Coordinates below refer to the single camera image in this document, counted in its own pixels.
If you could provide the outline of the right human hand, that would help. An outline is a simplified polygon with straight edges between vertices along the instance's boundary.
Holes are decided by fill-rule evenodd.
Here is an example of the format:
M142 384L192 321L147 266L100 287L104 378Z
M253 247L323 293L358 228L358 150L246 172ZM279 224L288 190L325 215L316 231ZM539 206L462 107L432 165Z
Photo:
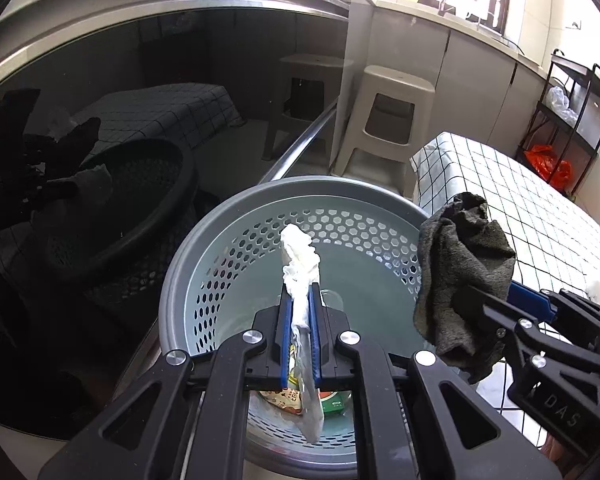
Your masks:
M563 465L572 460L572 454L550 434L546 435L541 453L556 465Z

